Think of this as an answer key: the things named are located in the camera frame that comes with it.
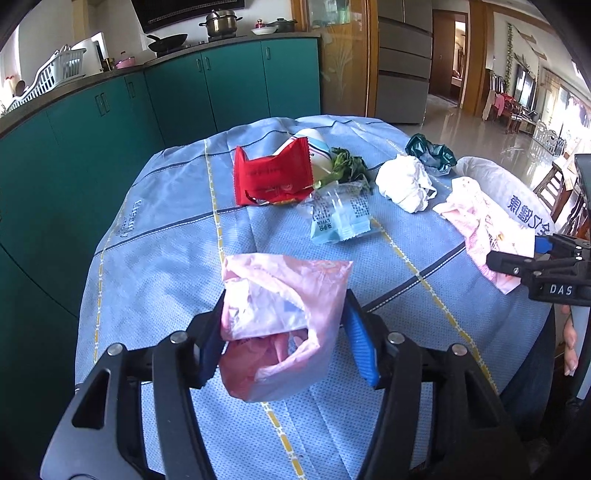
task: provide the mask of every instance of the silver screw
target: silver screw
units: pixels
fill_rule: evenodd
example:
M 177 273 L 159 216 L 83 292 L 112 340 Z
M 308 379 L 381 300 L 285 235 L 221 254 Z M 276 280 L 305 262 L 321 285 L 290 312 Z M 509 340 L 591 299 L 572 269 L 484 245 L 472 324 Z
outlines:
M 187 338 L 189 338 L 187 332 L 174 332 L 170 336 L 170 341 L 172 343 L 183 343 L 187 341 Z
M 452 345 L 452 352 L 454 355 L 464 356 L 468 353 L 468 349 L 465 346 L 463 346 L 461 343 L 454 343 Z
M 404 335 L 398 332 L 390 332 L 388 334 L 388 342 L 393 343 L 394 345 L 400 345 L 404 342 Z
M 120 343 L 114 343 L 107 349 L 107 353 L 110 356 L 119 355 L 123 351 L 123 345 Z

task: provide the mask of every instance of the hanging vine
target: hanging vine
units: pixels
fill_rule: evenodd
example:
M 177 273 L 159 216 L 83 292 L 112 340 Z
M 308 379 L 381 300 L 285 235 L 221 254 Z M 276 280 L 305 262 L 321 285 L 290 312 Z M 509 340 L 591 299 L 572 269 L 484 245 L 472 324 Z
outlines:
M 507 67 L 505 69 L 505 85 L 509 88 L 511 70 L 513 69 L 513 25 L 507 23 Z

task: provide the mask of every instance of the dark cooking pot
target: dark cooking pot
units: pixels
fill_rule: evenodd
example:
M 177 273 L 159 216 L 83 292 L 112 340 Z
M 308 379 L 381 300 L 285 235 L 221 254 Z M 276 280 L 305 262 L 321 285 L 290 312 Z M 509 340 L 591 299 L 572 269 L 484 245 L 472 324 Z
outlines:
M 210 37 L 221 37 L 235 33 L 238 30 L 238 20 L 242 20 L 242 17 L 237 17 L 233 10 L 214 10 L 205 17 L 205 23 L 200 23 L 199 26 L 207 27 Z
M 162 53 L 165 51 L 172 50 L 173 48 L 180 47 L 185 40 L 187 40 L 187 34 L 181 33 L 179 35 L 172 35 L 171 37 L 160 38 L 156 35 L 146 35 L 153 41 L 148 48 L 156 53 Z
M 267 27 L 277 27 L 276 33 L 289 33 L 296 31 L 297 20 L 286 20 L 285 18 L 278 18 L 273 23 L 268 23 Z

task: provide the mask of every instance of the white plate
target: white plate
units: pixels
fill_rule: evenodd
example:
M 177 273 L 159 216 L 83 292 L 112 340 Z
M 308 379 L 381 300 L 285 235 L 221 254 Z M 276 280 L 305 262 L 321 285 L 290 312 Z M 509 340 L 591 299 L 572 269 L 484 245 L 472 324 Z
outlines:
M 252 29 L 252 33 L 255 35 L 268 35 L 269 33 L 275 33 L 276 31 L 277 27 L 261 27 Z

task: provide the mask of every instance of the red package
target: red package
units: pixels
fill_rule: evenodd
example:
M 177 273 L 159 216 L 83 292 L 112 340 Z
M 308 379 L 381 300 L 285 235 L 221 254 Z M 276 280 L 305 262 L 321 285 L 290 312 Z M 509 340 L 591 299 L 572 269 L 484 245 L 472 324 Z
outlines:
M 248 160 L 242 147 L 234 157 L 234 194 L 238 205 L 303 200 L 312 191 L 308 138 L 301 137 L 278 155 Z

